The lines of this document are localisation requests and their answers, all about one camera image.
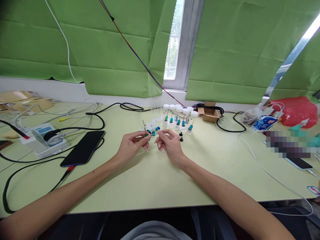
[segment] label sticker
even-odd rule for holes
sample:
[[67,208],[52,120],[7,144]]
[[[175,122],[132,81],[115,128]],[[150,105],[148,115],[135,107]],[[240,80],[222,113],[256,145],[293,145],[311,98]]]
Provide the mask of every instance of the label sticker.
[[320,196],[320,189],[315,186],[307,186],[307,188],[316,196]]

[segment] forearm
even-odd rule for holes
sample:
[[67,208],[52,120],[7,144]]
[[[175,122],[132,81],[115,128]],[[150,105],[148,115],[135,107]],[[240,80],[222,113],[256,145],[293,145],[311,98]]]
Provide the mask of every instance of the forearm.
[[254,239],[294,239],[271,213],[230,182],[188,158],[181,169]]
[[118,167],[114,156],[83,177],[39,198],[0,222],[3,239],[36,239]]

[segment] yellow connector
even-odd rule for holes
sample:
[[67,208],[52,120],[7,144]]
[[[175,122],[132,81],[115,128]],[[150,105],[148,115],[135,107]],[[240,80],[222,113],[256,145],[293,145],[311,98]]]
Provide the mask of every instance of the yellow connector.
[[67,119],[69,119],[69,118],[71,118],[71,117],[68,117],[68,118],[61,118],[61,119],[59,120],[59,122],[63,122],[64,120],[67,120]]

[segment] green roller blind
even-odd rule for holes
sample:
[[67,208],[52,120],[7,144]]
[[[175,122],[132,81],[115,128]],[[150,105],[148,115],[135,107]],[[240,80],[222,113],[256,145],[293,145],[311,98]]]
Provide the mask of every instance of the green roller blind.
[[320,30],[314,34],[281,81],[273,90],[270,99],[308,96],[320,90]]
[[207,0],[186,99],[261,102],[319,10],[318,0]]
[[[89,94],[152,97],[161,89],[98,0],[49,1],[70,46],[75,77]],[[117,26],[162,84],[175,1],[106,0]],[[63,36],[44,0],[13,0],[0,22],[0,75],[73,82]]]

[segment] white wall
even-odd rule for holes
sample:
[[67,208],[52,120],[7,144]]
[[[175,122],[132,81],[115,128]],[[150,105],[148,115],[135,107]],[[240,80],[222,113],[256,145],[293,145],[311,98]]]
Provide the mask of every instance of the white wall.
[[[117,96],[101,96],[89,95],[86,91],[85,85],[80,84],[81,88],[85,91],[86,102],[92,103],[97,101],[102,104],[113,104],[115,102],[129,102],[138,106],[149,106],[150,101],[166,102],[169,104],[178,104],[172,97],[162,91],[161,96],[153,98],[133,98],[133,97],[117,97]],[[183,105],[192,106],[196,103],[204,103],[197,101],[186,101],[186,92],[183,90],[166,89],[171,95],[179,100]],[[34,96],[41,96],[45,98],[52,98],[56,102],[76,102],[80,103],[84,99],[82,90],[77,84],[60,82],[56,80],[38,80],[38,79],[25,79],[25,78],[9,78],[0,77],[0,92],[8,91],[32,91]],[[217,103],[217,106],[222,107],[224,110],[238,110],[244,111],[248,108],[254,107],[249,104],[232,104],[232,103]]]

